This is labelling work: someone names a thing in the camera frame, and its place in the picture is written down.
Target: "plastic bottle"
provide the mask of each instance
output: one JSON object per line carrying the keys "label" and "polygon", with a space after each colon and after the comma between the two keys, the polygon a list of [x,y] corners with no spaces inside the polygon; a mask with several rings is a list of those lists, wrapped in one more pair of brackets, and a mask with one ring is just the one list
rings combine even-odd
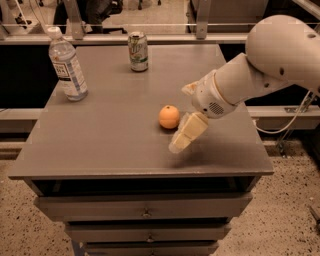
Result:
{"label": "plastic bottle", "polygon": [[48,35],[52,39],[49,47],[49,57],[64,93],[71,101],[82,100],[87,96],[88,89],[75,48],[62,37],[59,27],[49,28]]}

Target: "soda can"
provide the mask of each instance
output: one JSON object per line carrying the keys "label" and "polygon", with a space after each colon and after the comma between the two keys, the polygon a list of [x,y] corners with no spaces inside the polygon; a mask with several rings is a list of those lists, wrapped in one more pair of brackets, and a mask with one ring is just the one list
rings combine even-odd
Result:
{"label": "soda can", "polygon": [[128,38],[131,69],[145,71],[148,69],[148,42],[143,32],[132,32]]}

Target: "speckled floor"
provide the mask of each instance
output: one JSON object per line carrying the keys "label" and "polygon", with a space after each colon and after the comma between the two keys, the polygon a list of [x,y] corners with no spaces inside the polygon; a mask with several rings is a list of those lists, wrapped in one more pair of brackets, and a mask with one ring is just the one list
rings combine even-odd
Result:
{"label": "speckled floor", "polygon": [[[7,178],[21,145],[0,147],[0,255],[73,255],[63,225],[33,206],[35,195],[27,185]],[[319,256],[320,234],[308,208],[320,210],[319,167],[299,139],[287,143],[286,159],[273,140],[264,145],[275,173],[258,182],[253,200],[231,221],[214,256]]]}

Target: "table surface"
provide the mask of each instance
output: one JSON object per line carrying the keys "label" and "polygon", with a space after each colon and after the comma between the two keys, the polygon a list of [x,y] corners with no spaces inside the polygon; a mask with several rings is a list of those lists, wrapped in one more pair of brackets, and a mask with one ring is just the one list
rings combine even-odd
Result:
{"label": "table surface", "polygon": [[172,104],[193,112],[181,92],[225,63],[217,45],[149,46],[149,69],[130,69],[128,47],[78,47],[89,95],[66,99],[58,85],[13,168],[12,179],[90,179],[269,175],[273,168],[245,105],[209,120],[180,154],[174,131],[158,124]]}

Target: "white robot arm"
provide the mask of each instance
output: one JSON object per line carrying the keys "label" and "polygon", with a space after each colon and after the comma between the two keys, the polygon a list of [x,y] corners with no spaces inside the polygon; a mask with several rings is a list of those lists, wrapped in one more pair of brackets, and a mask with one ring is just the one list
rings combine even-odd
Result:
{"label": "white robot arm", "polygon": [[248,34],[246,54],[239,54],[182,91],[197,112],[180,122],[169,149],[179,153],[208,127],[245,100],[297,84],[320,96],[320,36],[302,21],[276,15]]}

